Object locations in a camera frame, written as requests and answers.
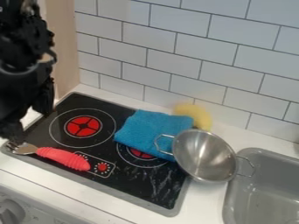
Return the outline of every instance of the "white subway tile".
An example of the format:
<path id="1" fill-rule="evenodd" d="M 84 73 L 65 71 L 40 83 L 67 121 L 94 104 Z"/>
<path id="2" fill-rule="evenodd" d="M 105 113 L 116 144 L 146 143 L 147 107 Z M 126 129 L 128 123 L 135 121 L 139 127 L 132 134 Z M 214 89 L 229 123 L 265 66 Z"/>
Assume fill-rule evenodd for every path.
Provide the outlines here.
<path id="1" fill-rule="evenodd" d="M 122 39 L 122 22 L 76 13 L 77 32 L 107 39 Z"/>
<path id="2" fill-rule="evenodd" d="M 121 62 L 79 52 L 79 67 L 94 72 L 121 77 Z"/>
<path id="3" fill-rule="evenodd" d="M 172 74 L 198 78 L 201 60 L 190 59 L 172 53 L 149 50 L 148 67 Z"/>
<path id="4" fill-rule="evenodd" d="M 299 54 L 299 29 L 282 27 L 275 50 Z"/>
<path id="5" fill-rule="evenodd" d="M 295 55 L 241 45 L 234 65 L 299 80 L 299 56 Z"/>
<path id="6" fill-rule="evenodd" d="M 145 66 L 146 49 L 140 46 L 100 38 L 100 55 Z"/>
<path id="7" fill-rule="evenodd" d="M 170 74 L 158 72 L 141 66 L 133 66 L 123 63 L 122 78 L 134 81 L 153 88 L 168 89 L 170 85 Z"/>
<path id="8" fill-rule="evenodd" d="M 185 102 L 193 104 L 193 99 L 191 97 L 183 96 L 180 94 L 173 94 L 152 87 L 145 88 L 144 100 L 146 102 L 171 109 L 173 109 L 173 107 L 178 103 Z"/>
<path id="9" fill-rule="evenodd" d="M 299 1 L 252 0 L 247 18 L 299 27 Z"/>
<path id="10" fill-rule="evenodd" d="M 96 0 L 75 0 L 75 11 L 96 15 Z"/>
<path id="11" fill-rule="evenodd" d="M 221 103 L 226 91 L 225 87 L 172 75 L 171 92 L 188 95 L 209 102 Z"/>
<path id="12" fill-rule="evenodd" d="M 130 0 L 98 0 L 99 16 L 140 25 L 149 24 L 150 5 Z"/>
<path id="13" fill-rule="evenodd" d="M 260 94 L 252 94 L 228 88 L 224 105 L 265 116 L 283 118 L 288 102 Z"/>
<path id="14" fill-rule="evenodd" d="M 182 8 L 244 18 L 248 0 L 183 0 Z"/>
<path id="15" fill-rule="evenodd" d="M 231 88 L 257 92 L 261 85 L 262 76 L 263 73 L 205 61 L 201 69 L 200 79 Z"/>
<path id="16" fill-rule="evenodd" d="M 173 52 L 175 36 L 176 34 L 171 31 L 161 31 L 135 24 L 123 25 L 124 42 L 166 52 Z"/>
<path id="17" fill-rule="evenodd" d="M 101 74 L 101 89 L 137 100 L 143 99 L 143 85 Z"/>
<path id="18" fill-rule="evenodd" d="M 202 106 L 211 113 L 213 121 L 226 123 L 239 128 L 246 128 L 250 113 L 235 108 L 224 107 L 215 103 L 196 100 L 195 104 Z"/>
<path id="19" fill-rule="evenodd" d="M 98 54 L 98 39 L 86 34 L 77 33 L 78 50 Z"/>
<path id="20" fill-rule="evenodd" d="M 209 20 L 209 14 L 153 5 L 150 26 L 174 32 L 205 36 Z"/>
<path id="21" fill-rule="evenodd" d="M 292 123 L 299 123 L 299 104 L 291 102 L 289 105 L 288 112 L 284 120 Z"/>
<path id="22" fill-rule="evenodd" d="M 179 7 L 181 0 L 138 0 L 139 2 Z"/>
<path id="23" fill-rule="evenodd" d="M 299 125 L 262 115 L 252 115 L 248 129 L 264 135 L 299 142 Z"/>
<path id="24" fill-rule="evenodd" d="M 80 69 L 80 83 L 94 88 L 99 88 L 100 87 L 99 74 Z"/>
<path id="25" fill-rule="evenodd" d="M 232 65 L 236 49 L 236 45 L 218 40 L 197 38 L 184 34 L 177 35 L 176 53 L 193 58 Z"/>
<path id="26" fill-rule="evenodd" d="M 261 94 L 299 102 L 299 80 L 266 75 L 261 86 Z"/>
<path id="27" fill-rule="evenodd" d="M 278 30 L 278 25 L 212 16 L 209 38 L 272 49 Z"/>

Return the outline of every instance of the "red spatula handle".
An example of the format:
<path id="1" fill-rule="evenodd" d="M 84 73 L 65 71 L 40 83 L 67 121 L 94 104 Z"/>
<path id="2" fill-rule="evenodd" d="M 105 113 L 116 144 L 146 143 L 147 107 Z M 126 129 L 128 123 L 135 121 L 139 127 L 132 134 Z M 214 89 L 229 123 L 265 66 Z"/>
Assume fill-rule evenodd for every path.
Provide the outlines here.
<path id="1" fill-rule="evenodd" d="M 42 158 L 49 158 L 76 171 L 90 170 L 90 164 L 83 157 L 66 150 L 45 147 L 39 148 L 36 153 Z"/>

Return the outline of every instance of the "metal sink basin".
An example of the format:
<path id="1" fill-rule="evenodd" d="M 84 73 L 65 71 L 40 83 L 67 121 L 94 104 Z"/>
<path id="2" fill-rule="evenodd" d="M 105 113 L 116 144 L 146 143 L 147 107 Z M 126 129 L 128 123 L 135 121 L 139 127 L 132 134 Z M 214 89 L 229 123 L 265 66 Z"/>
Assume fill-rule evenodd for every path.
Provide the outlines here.
<path id="1" fill-rule="evenodd" d="M 299 160 L 261 149 L 238 156 L 254 175 L 237 176 L 227 187 L 225 224 L 299 224 Z M 239 173 L 252 173 L 240 159 Z"/>

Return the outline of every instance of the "black cooktop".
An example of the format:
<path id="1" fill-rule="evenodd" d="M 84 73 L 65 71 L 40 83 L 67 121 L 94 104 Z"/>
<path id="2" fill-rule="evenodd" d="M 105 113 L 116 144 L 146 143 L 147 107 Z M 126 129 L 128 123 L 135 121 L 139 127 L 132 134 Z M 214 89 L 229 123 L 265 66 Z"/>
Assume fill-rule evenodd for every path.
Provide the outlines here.
<path id="1" fill-rule="evenodd" d="M 181 207 L 188 182 L 178 165 L 113 140 L 114 133 L 134 113 L 132 108 L 70 94 L 55 112 L 26 131 L 28 143 L 79 154 L 90 163 L 90 171 L 74 171 L 37 156 L 6 153 L 138 206 L 174 216 Z"/>

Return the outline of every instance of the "wooden panel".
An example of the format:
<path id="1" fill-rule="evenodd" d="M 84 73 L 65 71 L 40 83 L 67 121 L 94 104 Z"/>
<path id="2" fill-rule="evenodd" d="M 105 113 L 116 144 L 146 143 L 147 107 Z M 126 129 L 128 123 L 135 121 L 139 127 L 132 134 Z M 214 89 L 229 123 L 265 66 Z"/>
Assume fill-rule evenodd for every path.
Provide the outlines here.
<path id="1" fill-rule="evenodd" d="M 49 29 L 55 33 L 54 51 L 58 54 L 58 63 L 52 77 L 59 99 L 80 83 L 73 0 L 46 0 L 45 7 Z"/>

